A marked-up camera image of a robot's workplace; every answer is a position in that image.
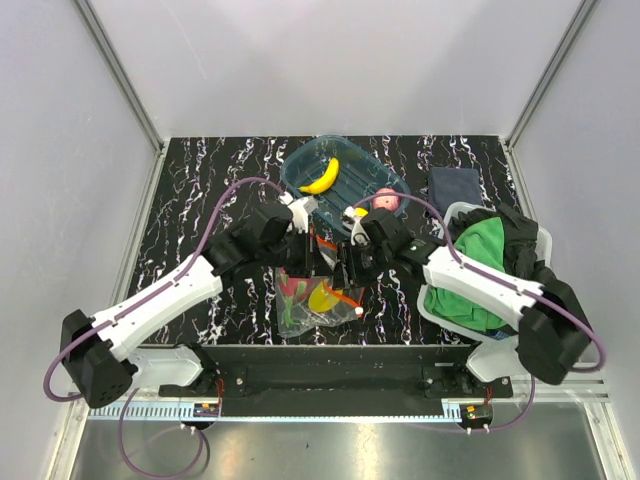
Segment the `red fake fruit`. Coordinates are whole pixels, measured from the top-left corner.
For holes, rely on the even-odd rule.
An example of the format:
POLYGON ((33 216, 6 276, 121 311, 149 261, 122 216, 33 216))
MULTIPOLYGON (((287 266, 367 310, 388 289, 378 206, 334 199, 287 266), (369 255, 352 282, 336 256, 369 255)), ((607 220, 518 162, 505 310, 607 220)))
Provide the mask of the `red fake fruit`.
POLYGON ((285 326, 290 327, 295 324, 292 318, 293 306, 309 294, 309 285, 308 279, 290 277, 283 269, 279 271, 278 287, 284 302, 281 317, 285 326))

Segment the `clear zip top bag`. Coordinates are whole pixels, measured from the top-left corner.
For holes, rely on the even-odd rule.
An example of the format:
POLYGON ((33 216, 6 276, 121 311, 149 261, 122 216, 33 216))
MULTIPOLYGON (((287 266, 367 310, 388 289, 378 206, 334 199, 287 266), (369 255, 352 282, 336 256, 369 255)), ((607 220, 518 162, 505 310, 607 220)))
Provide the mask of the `clear zip top bag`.
POLYGON ((364 288, 334 289, 325 276, 296 278, 278 269, 275 292, 278 332, 286 339, 316 327, 337 327, 364 313, 364 288))

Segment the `purple fake fruit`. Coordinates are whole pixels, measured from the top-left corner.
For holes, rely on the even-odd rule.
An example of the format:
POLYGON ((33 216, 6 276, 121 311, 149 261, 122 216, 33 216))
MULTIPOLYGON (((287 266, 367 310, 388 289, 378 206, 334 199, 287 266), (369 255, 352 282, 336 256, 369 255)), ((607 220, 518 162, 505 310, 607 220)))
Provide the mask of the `purple fake fruit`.
POLYGON ((391 188, 381 188, 376 192, 376 197, 372 200, 374 209, 384 208, 395 212, 401 205, 401 198, 397 192, 391 188))

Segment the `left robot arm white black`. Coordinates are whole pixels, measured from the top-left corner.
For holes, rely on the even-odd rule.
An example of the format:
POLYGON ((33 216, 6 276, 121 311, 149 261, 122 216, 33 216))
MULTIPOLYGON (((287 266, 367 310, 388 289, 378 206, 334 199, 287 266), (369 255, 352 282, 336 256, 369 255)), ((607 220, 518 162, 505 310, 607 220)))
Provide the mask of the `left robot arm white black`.
POLYGON ((202 347, 147 349, 144 341, 199 303, 254 276, 283 269, 295 278, 327 273, 310 228, 318 203, 265 203, 206 240, 165 277, 92 316, 76 310, 63 321, 61 363, 93 409, 135 388, 177 387, 203 396, 214 390, 219 367, 202 347))

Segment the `yellow fake banana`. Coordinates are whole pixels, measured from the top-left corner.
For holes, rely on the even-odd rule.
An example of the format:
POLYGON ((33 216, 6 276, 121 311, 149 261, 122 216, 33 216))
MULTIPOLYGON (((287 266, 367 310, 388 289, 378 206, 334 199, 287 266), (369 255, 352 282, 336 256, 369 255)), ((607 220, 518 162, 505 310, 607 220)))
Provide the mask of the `yellow fake banana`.
POLYGON ((340 162, 332 157, 323 175, 309 185, 301 186, 299 191, 304 194, 319 195, 329 190, 336 182, 340 171, 340 162))

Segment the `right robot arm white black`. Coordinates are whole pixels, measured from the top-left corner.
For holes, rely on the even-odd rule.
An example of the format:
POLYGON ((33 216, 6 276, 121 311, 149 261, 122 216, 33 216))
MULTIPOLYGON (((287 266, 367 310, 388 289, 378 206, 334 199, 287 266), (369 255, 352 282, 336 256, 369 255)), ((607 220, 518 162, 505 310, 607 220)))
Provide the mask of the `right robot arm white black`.
POLYGON ((593 331, 572 288, 563 281, 545 283, 499 272, 450 248, 443 240, 416 238, 390 211, 361 215, 349 207, 343 221, 349 240, 338 246, 332 283, 337 288, 372 285, 384 271, 418 286, 419 312, 430 321, 475 341, 465 365, 454 371, 454 384, 476 396, 490 381, 530 374, 559 385, 593 339, 593 331), (503 320, 513 335, 492 339, 454 324, 424 306, 428 294, 445 289, 503 320))

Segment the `yellow fake lemon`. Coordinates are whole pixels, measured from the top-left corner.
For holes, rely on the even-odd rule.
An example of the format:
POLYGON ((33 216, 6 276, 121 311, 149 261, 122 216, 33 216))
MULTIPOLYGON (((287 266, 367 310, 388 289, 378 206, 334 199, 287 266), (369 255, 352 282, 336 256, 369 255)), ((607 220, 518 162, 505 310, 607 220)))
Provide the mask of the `yellow fake lemon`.
POLYGON ((308 307, 315 313, 329 312, 341 302, 339 298, 341 294, 342 291, 334 294, 328 284, 323 281, 319 283, 309 295, 308 307))

